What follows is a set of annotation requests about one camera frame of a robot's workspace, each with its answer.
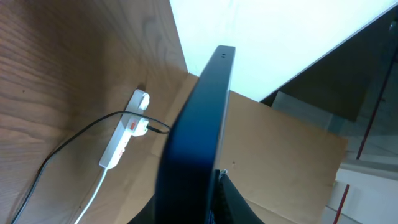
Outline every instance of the black cable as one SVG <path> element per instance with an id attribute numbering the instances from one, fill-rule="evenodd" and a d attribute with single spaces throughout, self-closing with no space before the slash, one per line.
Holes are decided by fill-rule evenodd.
<path id="1" fill-rule="evenodd" d="M 153 132 L 156 132 L 156 133 L 158 133 L 158 134 L 168 134 L 170 131 L 168 130 L 168 131 L 162 131 L 162 130 L 159 130 L 159 129 L 157 129 L 157 128 L 154 128 L 154 127 L 152 127 L 152 126 L 147 126 L 147 129 L 149 130 L 149 131 L 153 131 Z"/>
<path id="2" fill-rule="evenodd" d="M 59 146 L 58 148 L 56 148 L 56 150 L 54 150 L 53 152 L 51 152 L 51 153 L 45 158 L 44 162 L 42 163 L 42 165 L 40 166 L 39 170 L 38 170 L 37 173 L 36 173 L 35 179 L 34 179 L 32 185 L 30 186 L 30 189 L 29 189 L 29 191 L 28 191 L 28 193 L 27 193 L 27 195 L 26 195 L 26 197 L 25 197 L 25 200 L 23 201 L 22 205 L 19 207 L 17 213 L 15 214 L 14 218 L 12 219 L 11 224 L 16 224 L 16 222 L 18 221 L 19 217 L 21 216 L 21 213 L 22 213 L 22 211 L 25 209 L 25 207 L 26 207 L 26 205 L 27 205 L 29 199 L 31 198 L 31 196 L 32 196 L 32 194 L 33 194 L 33 191 L 35 190 L 36 185 L 37 185 L 37 183 L 38 183 L 38 181 L 39 181 L 39 179 L 40 179 L 40 177 L 41 177 L 41 175 L 42 175 L 42 173 L 43 173 L 45 167 L 46 167 L 47 164 L 49 163 L 49 160 L 51 160 L 51 158 L 53 158 L 53 156 L 56 155 L 59 151 L 61 151 L 67 144 L 71 143 L 75 138 L 77 138 L 79 135 L 83 134 L 83 133 L 84 133 L 85 131 L 87 131 L 89 128 L 91 128 L 91 127 L 94 126 L 95 124 L 99 123 L 100 121 L 103 121 L 103 120 L 105 120 L 106 118 L 112 117 L 112 116 L 114 116 L 114 115 L 116 115 L 116 114 L 133 114 L 133 115 L 136 115 L 136 116 L 140 116 L 140 117 L 146 118 L 146 119 L 148 119 L 148 120 L 150 120 L 150 121 L 155 121 L 155 122 L 157 122 L 157 123 L 159 123 L 159 124 L 165 126 L 168 130 L 170 130 L 170 127 L 169 127 L 167 124 L 165 124 L 165 123 L 163 123 L 163 122 L 161 122 L 161 121 L 159 121 L 159 120 L 156 120 L 156 119 L 154 119 L 154 118 L 150 118 L 150 117 L 145 116 L 145 115 L 142 115 L 142 114 L 137 114 L 137 113 L 134 113 L 134 112 L 130 112 L 130 111 L 116 111 L 116 112 L 110 113 L 110 114 L 108 114 L 108 115 L 105 115 L 105 116 L 103 116 L 103 117 L 100 118 L 100 119 L 97 119 L 96 121 L 92 122 L 91 124 L 87 125 L 87 126 L 86 126 L 85 128 L 83 128 L 82 130 L 80 130 L 79 132 L 77 132 L 77 133 L 76 133 L 75 135 L 73 135 L 70 139 L 66 140 L 61 146 Z M 148 130 L 155 131 L 155 132 L 160 133 L 160 134 L 167 134 L 167 133 L 168 133 L 168 132 L 161 131 L 161 130 L 159 130 L 159 129 L 153 128 L 153 127 L 151 127 L 151 126 L 148 126 L 147 128 L 148 128 Z"/>

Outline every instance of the cardboard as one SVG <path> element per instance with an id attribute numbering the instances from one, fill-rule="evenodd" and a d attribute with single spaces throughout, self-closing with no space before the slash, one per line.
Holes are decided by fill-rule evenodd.
<path id="1" fill-rule="evenodd" d="M 166 122 L 175 120 L 196 80 L 187 78 Z M 257 216 L 264 223 L 317 223 L 346 141 L 234 92 L 227 116 L 220 169 L 228 169 Z M 159 135 L 116 223 L 129 221 L 152 197 L 164 142 Z"/>

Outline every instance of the wooden wall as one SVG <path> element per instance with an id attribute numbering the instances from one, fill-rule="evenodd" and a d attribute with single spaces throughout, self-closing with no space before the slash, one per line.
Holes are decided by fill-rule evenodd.
<path id="1" fill-rule="evenodd" d="M 164 119 L 187 76 L 168 1 L 0 0 L 0 223 L 9 223 L 48 153 L 136 88 Z M 50 163 L 19 223 L 70 223 L 98 181 L 119 117 Z M 112 223 L 155 134 L 133 139 L 81 223 Z"/>

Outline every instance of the white cable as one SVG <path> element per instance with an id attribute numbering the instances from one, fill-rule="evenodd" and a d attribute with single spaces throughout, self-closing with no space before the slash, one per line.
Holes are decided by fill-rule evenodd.
<path id="1" fill-rule="evenodd" d="M 101 179 L 100 179 L 99 182 L 98 182 L 97 188 L 95 188 L 95 191 L 94 191 L 93 195 L 91 196 L 90 200 L 88 201 L 86 207 L 83 209 L 83 211 L 81 211 L 79 217 L 76 219 L 75 224 L 79 223 L 79 221 L 81 220 L 81 218 L 83 217 L 83 215 L 86 213 L 88 207 L 89 207 L 89 206 L 91 205 L 91 203 L 93 202 L 95 196 L 96 196 L 97 193 L 98 193 L 98 190 L 99 190 L 100 187 L 101 187 L 102 182 L 103 182 L 104 179 L 105 179 L 105 175 L 106 175 L 106 172 L 107 172 L 107 171 L 108 171 L 108 169 L 104 169 L 104 172 L 102 173 Z"/>

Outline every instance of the power strip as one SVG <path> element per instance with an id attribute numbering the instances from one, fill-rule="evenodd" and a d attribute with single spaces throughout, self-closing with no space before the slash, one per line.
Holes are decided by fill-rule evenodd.
<path id="1" fill-rule="evenodd" d="M 144 110 L 146 110 L 149 105 L 149 99 L 148 93 L 135 90 L 125 110 L 143 114 Z M 101 160 L 99 160 L 99 165 L 105 169 L 112 169 L 115 167 L 123 155 L 124 148 L 127 146 L 130 137 L 144 135 L 148 131 L 148 123 L 149 121 L 145 118 L 131 114 L 122 115 L 108 146 L 106 146 Z"/>

